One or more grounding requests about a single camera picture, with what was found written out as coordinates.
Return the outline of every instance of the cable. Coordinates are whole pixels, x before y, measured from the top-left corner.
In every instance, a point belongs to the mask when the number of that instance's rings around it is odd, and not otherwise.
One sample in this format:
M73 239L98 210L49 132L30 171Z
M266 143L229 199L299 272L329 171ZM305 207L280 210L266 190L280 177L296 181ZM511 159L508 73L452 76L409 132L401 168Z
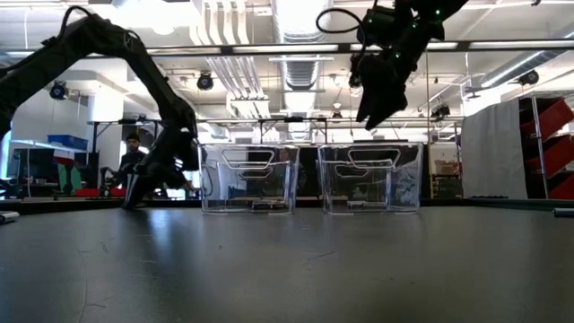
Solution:
M60 32L56 36L56 39L58 41L61 40L62 37L64 37L65 26L68 24L68 19L70 18L70 14L72 14L72 11L74 11L74 10L79 10L79 11L85 13L88 17L91 17L91 13L79 5L73 5L73 6L69 7L68 10L66 10L64 13L64 19L62 19L62 24L60 25Z
M393 131L395 131L395 135L396 135L396 140L401 140L401 138L398 136L398 133L396 132L395 126L393 126L393 122L390 122L391 127L393 128Z
M377 5L377 2L378 2L378 0L375 0L375 2L373 3L373 6ZM321 18L323 18L324 15L326 15L328 13L344 13L344 14L350 16L351 18L353 18L357 22L357 25L354 27L351 27L351 28L347 28L344 30L338 30L338 31L326 30L325 28L321 27L319 21L321 20ZM362 35L362 43L361 43L361 51L359 52L359 55L358 55L359 62L357 63L357 68L355 69L355 71L352 72L352 75L351 75L351 78L355 78L355 75L357 73L356 70L359 70L359 67L361 66L361 63L362 63L362 59L365 56L365 51L367 50L367 33L365 32L365 27L362 24L361 18L359 18L359 16L357 16L356 14L354 14L354 13L352 13L346 9L329 8L329 9L322 11L317 16L317 19L315 20L315 26L317 27L317 29L319 31L324 32L326 34L343 34L343 33L347 33L350 31L356 31L356 30L360 31L360 33Z

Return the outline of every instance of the gray table surface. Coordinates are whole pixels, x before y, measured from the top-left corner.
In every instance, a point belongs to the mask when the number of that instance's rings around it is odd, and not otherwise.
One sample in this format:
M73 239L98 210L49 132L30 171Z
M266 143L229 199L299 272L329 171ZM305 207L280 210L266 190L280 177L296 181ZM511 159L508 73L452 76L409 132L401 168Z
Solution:
M574 220L25 216L0 227L0 322L574 322Z

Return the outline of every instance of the shelving unit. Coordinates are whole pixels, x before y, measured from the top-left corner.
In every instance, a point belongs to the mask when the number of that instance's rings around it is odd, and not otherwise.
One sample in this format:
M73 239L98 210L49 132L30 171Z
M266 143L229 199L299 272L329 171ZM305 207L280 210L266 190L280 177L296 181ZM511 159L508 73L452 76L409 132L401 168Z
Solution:
M574 172L565 170L574 161L574 143L570 134L555 135L574 120L574 112L565 101L574 93L556 94L535 93L520 100L529 198L574 199Z

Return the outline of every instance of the white wall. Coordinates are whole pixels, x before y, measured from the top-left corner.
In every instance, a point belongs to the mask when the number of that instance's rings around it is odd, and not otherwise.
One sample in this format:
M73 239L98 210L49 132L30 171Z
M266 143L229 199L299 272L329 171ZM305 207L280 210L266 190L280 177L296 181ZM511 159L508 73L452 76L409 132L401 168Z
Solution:
M88 109L70 100L57 101L46 90L24 102L13 118L12 139L47 141L48 135L86 138Z

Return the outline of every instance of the white curtain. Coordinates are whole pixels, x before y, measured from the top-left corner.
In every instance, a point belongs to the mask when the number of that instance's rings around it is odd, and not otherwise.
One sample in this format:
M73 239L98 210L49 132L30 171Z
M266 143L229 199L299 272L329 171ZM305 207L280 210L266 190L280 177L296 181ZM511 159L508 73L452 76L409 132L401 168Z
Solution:
M461 145L466 197L527 198L518 99L465 118Z

